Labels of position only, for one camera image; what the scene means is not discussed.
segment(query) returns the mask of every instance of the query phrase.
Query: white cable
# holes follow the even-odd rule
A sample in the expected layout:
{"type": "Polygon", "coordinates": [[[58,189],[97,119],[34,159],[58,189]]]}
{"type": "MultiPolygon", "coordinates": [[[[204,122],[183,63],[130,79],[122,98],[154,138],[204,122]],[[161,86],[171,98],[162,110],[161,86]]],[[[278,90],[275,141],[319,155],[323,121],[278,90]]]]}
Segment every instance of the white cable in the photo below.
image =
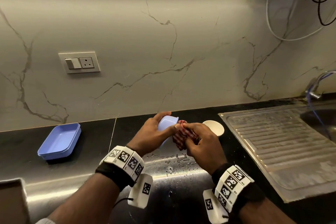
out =
{"type": "Polygon", "coordinates": [[[266,0],[266,21],[267,21],[268,28],[271,31],[272,35],[274,35],[277,39],[282,40],[282,41],[297,41],[297,40],[305,39],[307,37],[310,37],[311,35],[314,35],[315,33],[319,32],[322,28],[324,28],[322,26],[317,31],[314,31],[313,33],[310,33],[309,35],[306,35],[306,36],[303,36],[297,39],[284,39],[284,38],[279,37],[273,32],[271,25],[270,25],[270,18],[268,16],[268,0],[266,0]]]}

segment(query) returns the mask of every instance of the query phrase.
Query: blue plastic container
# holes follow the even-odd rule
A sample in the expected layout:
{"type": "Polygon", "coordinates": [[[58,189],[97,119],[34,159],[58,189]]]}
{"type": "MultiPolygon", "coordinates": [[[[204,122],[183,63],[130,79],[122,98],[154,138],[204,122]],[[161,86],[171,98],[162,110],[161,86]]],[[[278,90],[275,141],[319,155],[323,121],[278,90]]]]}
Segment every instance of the blue plastic container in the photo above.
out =
{"type": "Polygon", "coordinates": [[[81,132],[81,126],[78,123],[63,124],[54,127],[37,151],[37,155],[41,156],[44,160],[69,156],[81,132]]]}
{"type": "MultiPolygon", "coordinates": [[[[157,129],[158,131],[162,131],[165,130],[166,128],[175,125],[177,122],[179,121],[178,117],[173,117],[173,116],[169,116],[166,115],[162,118],[162,120],[159,122],[157,129]]],[[[172,139],[172,137],[168,137],[162,144],[161,146],[168,140],[168,139],[172,139]]]]}

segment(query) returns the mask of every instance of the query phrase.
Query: faucet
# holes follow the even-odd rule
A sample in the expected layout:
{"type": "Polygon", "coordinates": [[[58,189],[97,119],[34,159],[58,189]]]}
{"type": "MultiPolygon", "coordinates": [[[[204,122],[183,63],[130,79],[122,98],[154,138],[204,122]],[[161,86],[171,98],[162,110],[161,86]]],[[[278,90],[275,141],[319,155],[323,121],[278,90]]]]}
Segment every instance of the faucet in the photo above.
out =
{"type": "Polygon", "coordinates": [[[306,95],[310,95],[315,99],[319,99],[322,96],[322,94],[317,94],[316,91],[317,91],[317,88],[319,87],[320,81],[332,75],[333,73],[336,73],[336,70],[330,70],[330,71],[321,73],[315,80],[312,80],[307,86],[307,90],[305,91],[306,95]]]}

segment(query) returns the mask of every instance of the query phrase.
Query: white marble wall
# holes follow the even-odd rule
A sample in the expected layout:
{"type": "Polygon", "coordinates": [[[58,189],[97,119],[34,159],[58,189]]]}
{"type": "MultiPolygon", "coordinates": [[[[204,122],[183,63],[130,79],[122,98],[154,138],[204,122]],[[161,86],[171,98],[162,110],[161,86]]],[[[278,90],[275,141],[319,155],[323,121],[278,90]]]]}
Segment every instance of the white marble wall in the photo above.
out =
{"type": "MultiPolygon", "coordinates": [[[[319,27],[310,0],[269,1],[278,35],[319,27]]],[[[0,130],[298,96],[336,68],[336,23],[279,41],[265,3],[0,0],[0,130]],[[96,52],[101,73],[64,72],[58,53],[82,51],[96,52]]]]}

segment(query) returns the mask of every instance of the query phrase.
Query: dish towel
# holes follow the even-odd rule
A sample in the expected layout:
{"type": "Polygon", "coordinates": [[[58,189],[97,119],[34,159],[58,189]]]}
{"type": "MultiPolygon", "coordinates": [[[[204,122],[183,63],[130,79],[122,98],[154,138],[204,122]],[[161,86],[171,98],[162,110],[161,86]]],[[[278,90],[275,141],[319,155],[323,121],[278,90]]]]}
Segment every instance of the dish towel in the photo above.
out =
{"type": "MultiPolygon", "coordinates": [[[[185,120],[179,120],[178,124],[187,123],[185,120]]],[[[196,135],[192,130],[182,127],[176,134],[173,135],[173,142],[179,148],[179,150],[186,150],[186,139],[190,138],[195,144],[200,141],[198,135],[196,135]]]]}

